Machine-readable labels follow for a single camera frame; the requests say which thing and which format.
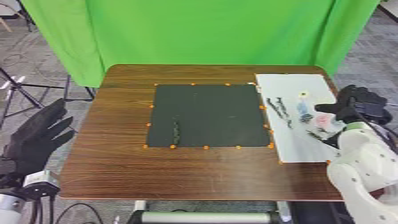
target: black glove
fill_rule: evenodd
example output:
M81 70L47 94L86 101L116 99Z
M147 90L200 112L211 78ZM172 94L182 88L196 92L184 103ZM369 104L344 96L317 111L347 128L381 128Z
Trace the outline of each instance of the black glove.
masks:
M376 124L383 125L390 122L392 116L383 109L387 99L379 97L367 88L346 86L337 94L335 104L317 104L314 110L335 114L335 120L344 123L360 121L360 116Z
M63 106L63 99L58 99L40 109L10 135L10 143L3 148L0 159L1 182L13 177L24 177L44 169L52 151L72 138L74 131L58 136L72 121L72 117L68 117L58 122L65 115Z

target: green screen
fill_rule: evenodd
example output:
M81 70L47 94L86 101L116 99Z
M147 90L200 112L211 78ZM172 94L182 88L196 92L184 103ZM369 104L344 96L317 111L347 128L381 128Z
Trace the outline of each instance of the green screen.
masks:
M317 65L331 75L378 0L22 4L76 83L97 87L113 64Z

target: wooden table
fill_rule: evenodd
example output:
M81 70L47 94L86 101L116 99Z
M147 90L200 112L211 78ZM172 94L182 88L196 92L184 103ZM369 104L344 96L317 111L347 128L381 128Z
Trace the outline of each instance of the wooden table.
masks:
M244 84L253 74L323 74L310 66L115 65L60 175L67 199L340 200L324 164L278 165L267 148L147 148L154 84Z

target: white sheet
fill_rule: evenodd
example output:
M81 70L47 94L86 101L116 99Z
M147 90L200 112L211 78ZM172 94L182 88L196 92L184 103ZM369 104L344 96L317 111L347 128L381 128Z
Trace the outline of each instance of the white sheet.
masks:
M266 105L269 128L273 130L278 160L283 163L324 162L333 159L337 150L308 136L307 130L317 133L317 128L324 127L328 132L337 132L342 128L342 124L337 122L330 123L333 115L319 113L312 109L315 104L335 102L323 77L321 75L305 74L259 74L255 78ZM292 128L287 127L285 121L278 118L266 104L266 98L271 99L275 104L276 97L282 97ZM299 122L296 105L301 101L307 105L308 113L314 115L308 124Z

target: cable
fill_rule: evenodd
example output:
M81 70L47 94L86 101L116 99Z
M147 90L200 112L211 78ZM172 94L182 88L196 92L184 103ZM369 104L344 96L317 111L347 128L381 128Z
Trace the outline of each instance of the cable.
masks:
M387 126L381 126L381 127L388 131L388 133L394 135L394 137L398 138L398 133L392 131L392 129Z
M31 214L29 214L28 224L35 224L35 219L36 219L36 201L33 201L33 204L31 204Z
M65 215L65 212L67 212L67 211L70 210L70 208L72 208L74 206L77 206L77 205L83 205L84 207L88 207L88 209L92 210L92 212L93 212L93 214L95 214L95 218L97 218L99 224L102 224L102 219L100 219L100 216L99 216L99 214L97 214L97 211L95 211L93 207L92 207L88 204L84 204L84 203L76 203L76 204L72 204L72 205L65 208L65 210L61 211L61 213L60 213L60 215L58 215L54 224L58 224L58 221L60 221L60 219L61 219L61 217L63 217L63 215Z
M8 59L10 57L13 57L13 56L19 57L19 58L17 58L17 61L6 64L4 61L6 61L6 59ZM19 64L19 63L22 62L22 61L20 61L22 58L26 59L26 63L31 64L31 67L33 67L33 70L35 70L35 74L40 76L40 78L42 78L45 81L49 81L49 82L63 82L65 79L51 79L51 78L47 78L47 77L44 76L44 74L42 74L42 72L40 72L40 70L38 70L38 67L36 67L36 63L35 63L33 59L29 59L29 58L24 56L24 53L10 54L10 55L3 58L3 60L1 60L1 65L3 65L3 67L10 67L10 66L13 66L15 64Z
M353 106L351 106L351 109L353 109L353 112L355 112L355 115L356 115L358 119L362 120L362 122L365 123L365 125L369 126L369 128L372 129L372 131L374 131L378 137L381 138L383 143L388 145L392 151L398 152L394 143L388 141L388 139L385 138L383 134L381 134L379 131L376 130L374 126L369 124L369 121L367 121L367 119L363 118L363 116L360 115L360 113L356 112L356 109L355 109Z
M49 196L49 224L52 224L54 195Z

